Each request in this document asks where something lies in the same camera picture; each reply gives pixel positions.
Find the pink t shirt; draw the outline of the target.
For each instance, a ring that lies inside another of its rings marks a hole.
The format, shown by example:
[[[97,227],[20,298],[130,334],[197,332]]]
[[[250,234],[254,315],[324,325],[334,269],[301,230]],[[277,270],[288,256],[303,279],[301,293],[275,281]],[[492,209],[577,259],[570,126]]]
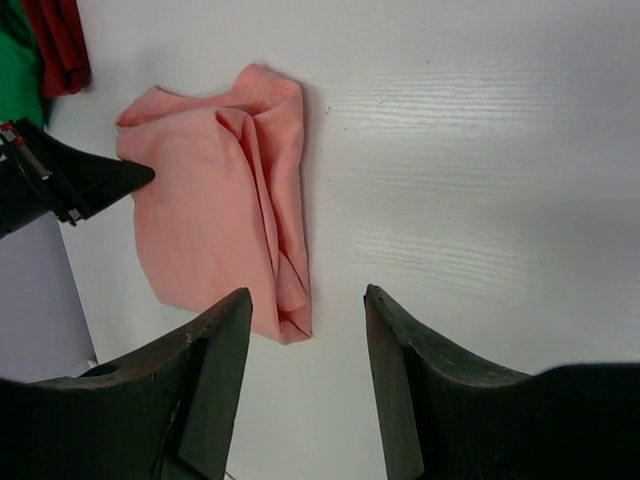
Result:
[[[153,87],[116,127],[118,156],[155,173],[133,201],[137,254],[157,299],[198,313],[245,287],[256,334],[309,339],[300,85],[252,64],[219,95]]]

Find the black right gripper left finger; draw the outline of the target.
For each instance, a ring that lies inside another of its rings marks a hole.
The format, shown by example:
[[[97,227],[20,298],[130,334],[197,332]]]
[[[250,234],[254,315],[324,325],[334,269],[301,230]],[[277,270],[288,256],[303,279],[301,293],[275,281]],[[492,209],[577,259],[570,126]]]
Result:
[[[78,377],[1,384],[5,479],[221,479],[249,347],[238,289]]]

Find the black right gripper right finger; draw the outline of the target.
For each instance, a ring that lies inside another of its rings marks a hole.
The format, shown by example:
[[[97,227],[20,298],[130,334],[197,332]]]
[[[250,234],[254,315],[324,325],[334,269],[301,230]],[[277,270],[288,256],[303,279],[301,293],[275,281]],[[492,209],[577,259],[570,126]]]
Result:
[[[528,375],[457,345],[376,285],[364,307],[389,478],[638,477],[637,364]]]

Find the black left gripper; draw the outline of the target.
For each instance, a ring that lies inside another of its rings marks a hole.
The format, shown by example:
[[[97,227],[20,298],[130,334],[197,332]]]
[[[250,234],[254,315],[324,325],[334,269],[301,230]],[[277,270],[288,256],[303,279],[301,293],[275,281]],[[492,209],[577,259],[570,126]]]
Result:
[[[52,210],[45,181],[54,175],[55,210],[61,223],[75,225],[109,208],[155,178],[152,168],[87,153],[55,139],[26,118],[1,130],[1,237]]]

